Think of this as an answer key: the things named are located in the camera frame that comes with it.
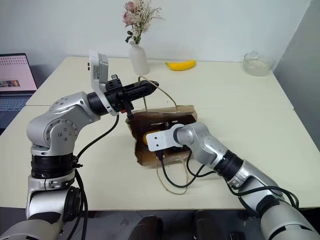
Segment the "white vase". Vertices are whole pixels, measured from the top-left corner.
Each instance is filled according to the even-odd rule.
[[[145,50],[136,44],[135,41],[130,42],[129,57],[133,66],[133,70],[137,75],[149,73],[149,67]]]

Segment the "white table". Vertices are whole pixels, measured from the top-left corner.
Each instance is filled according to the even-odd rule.
[[[109,76],[117,74],[123,85],[137,82],[127,58],[109,58]],[[93,92],[87,57],[67,57],[49,76],[27,105],[50,106],[57,99],[77,92]],[[197,62],[186,71],[171,71],[164,60],[150,60],[145,76],[158,81],[177,104],[197,108],[219,109],[293,109],[275,76],[256,77],[247,74],[239,62]],[[142,108],[143,100],[134,106]],[[148,107],[172,106],[162,92],[147,98]]]
[[[25,207],[31,171],[27,124],[47,111],[56,99],[79,91],[92,92],[87,60],[66,58],[0,136],[0,206]],[[294,192],[301,207],[320,206],[320,193],[316,191],[320,187],[320,153],[273,74],[253,77],[242,70],[240,63],[230,62],[199,62],[188,71],[172,72],[163,61],[150,62],[147,76],[159,81],[178,104],[194,104],[198,120],[231,151]],[[118,74],[124,85],[136,81],[128,59],[111,58],[109,63],[109,75]],[[147,103],[150,108],[172,105],[157,91],[147,98]],[[143,102],[134,105],[142,108]],[[81,157],[84,167],[79,171],[90,210],[242,208],[216,175],[197,179],[184,195],[165,191],[156,170],[136,162],[135,141],[125,118],[122,114],[118,127]],[[108,130],[114,121],[114,117],[106,115],[86,126],[79,134],[74,153]],[[191,165],[194,169],[199,166],[194,160]],[[168,174],[178,184],[185,181],[180,164],[171,165]]]

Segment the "laptop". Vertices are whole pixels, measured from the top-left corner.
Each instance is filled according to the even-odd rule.
[[[0,54],[0,133],[36,90],[26,54]]]

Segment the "paper bag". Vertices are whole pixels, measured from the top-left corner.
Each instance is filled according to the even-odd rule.
[[[197,121],[197,113],[193,105],[178,105],[176,107],[154,108],[133,111],[134,118],[126,119],[132,136],[135,138],[134,154],[142,166],[154,166],[157,161],[155,152],[150,152],[143,141],[149,131],[163,131],[175,124],[191,124]],[[164,161],[170,164],[189,155],[187,147],[170,147],[164,150]]]

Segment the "banana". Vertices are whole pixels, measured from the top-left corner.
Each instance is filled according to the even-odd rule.
[[[165,62],[165,64],[173,71],[183,71],[191,69],[196,65],[196,60],[184,61],[184,62]]]

